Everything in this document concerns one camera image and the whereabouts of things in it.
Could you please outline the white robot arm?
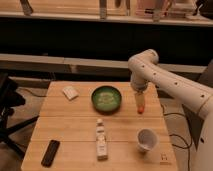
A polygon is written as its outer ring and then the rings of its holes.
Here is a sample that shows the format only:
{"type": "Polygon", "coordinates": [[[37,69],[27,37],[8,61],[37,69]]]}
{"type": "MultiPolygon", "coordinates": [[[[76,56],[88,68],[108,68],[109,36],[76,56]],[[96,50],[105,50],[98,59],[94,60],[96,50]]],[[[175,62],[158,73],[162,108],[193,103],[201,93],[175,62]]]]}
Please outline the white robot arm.
{"type": "Polygon", "coordinates": [[[193,171],[213,171],[213,88],[164,70],[158,61],[153,49],[130,57],[131,86],[135,91],[145,91],[152,82],[204,120],[193,171]]]}

